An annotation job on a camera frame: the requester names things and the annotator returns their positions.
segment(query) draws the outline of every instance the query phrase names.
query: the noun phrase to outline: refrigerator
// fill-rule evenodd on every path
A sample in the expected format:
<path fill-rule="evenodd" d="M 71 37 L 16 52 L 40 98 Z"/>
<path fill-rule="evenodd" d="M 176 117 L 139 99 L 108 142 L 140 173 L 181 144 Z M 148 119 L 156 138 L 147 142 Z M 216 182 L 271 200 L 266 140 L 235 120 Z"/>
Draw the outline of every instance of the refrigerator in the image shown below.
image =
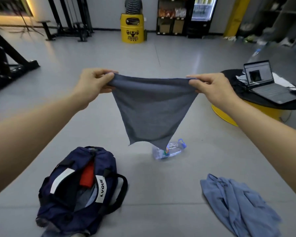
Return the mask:
<path fill-rule="evenodd" d="M 186 34 L 189 38 L 201 38 L 209 32 L 217 0 L 189 0 Z"/>

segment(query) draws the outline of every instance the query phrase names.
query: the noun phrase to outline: red item in bag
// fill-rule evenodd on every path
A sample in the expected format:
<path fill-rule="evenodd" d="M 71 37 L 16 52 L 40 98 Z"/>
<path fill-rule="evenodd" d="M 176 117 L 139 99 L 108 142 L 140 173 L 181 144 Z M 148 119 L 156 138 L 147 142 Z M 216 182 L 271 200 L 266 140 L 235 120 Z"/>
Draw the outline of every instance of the red item in bag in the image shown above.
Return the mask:
<path fill-rule="evenodd" d="M 84 168 L 81 179 L 80 185 L 83 187 L 91 188 L 93 185 L 94 179 L 94 160 L 90 161 L 87 166 Z"/>

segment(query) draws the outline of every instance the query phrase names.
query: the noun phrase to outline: navy gym bag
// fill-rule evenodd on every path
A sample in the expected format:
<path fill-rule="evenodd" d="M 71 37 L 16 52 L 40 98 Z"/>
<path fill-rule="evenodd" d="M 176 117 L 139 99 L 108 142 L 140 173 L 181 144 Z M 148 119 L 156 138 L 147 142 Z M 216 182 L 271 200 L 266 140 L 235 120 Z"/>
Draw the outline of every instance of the navy gym bag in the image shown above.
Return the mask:
<path fill-rule="evenodd" d="M 97 195 L 90 205 L 74 211 L 81 174 L 92 160 Z M 110 205 L 118 178 L 123 179 L 123 185 L 115 203 Z M 111 152 L 101 147 L 78 147 L 44 179 L 38 195 L 41 206 L 36 223 L 40 227 L 51 223 L 63 234 L 93 235 L 103 216 L 122 205 L 127 186 L 127 179 L 117 173 L 115 157 Z"/>

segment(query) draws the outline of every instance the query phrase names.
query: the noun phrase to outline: plastic water bottle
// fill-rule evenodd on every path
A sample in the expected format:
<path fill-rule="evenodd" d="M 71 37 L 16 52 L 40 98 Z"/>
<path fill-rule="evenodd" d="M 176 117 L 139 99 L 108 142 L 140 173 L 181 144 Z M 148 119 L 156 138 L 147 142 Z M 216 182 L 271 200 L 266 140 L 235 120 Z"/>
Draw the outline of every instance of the plastic water bottle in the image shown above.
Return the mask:
<path fill-rule="evenodd" d="M 255 45 L 255 52 L 252 54 L 252 56 L 249 58 L 249 60 L 247 61 L 247 63 L 252 63 L 252 62 L 258 62 L 259 58 L 261 56 L 261 52 L 264 49 L 264 47 L 266 46 L 267 42 L 263 41 L 263 39 L 258 39 L 256 45 Z"/>
<path fill-rule="evenodd" d="M 163 159 L 180 154 L 186 148 L 186 144 L 182 139 L 171 141 L 167 145 L 166 150 L 162 150 L 156 146 L 152 147 L 152 154 L 155 159 Z"/>

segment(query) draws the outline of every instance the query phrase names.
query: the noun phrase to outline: bag handle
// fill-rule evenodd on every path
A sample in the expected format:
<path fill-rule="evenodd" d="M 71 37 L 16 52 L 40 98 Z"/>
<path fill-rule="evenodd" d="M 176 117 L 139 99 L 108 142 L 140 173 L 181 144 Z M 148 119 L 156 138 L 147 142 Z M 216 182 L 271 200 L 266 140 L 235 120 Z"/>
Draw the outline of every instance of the bag handle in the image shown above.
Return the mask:
<path fill-rule="evenodd" d="M 120 174 L 117 174 L 117 173 L 113 173 L 109 170 L 105 170 L 104 172 L 104 177 L 109 177 L 109 176 L 113 176 L 113 177 L 116 177 L 116 178 L 121 178 L 123 179 L 123 184 L 122 184 L 122 187 L 121 187 L 121 191 L 120 193 L 118 194 L 117 198 L 116 198 L 116 201 L 114 204 L 112 205 L 107 205 L 107 206 L 102 206 L 101 209 L 99 210 L 99 213 L 101 215 L 108 215 L 108 214 L 111 214 L 113 213 L 114 211 L 116 211 L 118 208 L 120 208 L 122 206 L 122 203 L 125 199 L 125 196 L 127 194 L 127 190 L 128 190 L 128 182 L 127 182 L 127 179 L 125 176 L 123 175 L 120 175 Z"/>

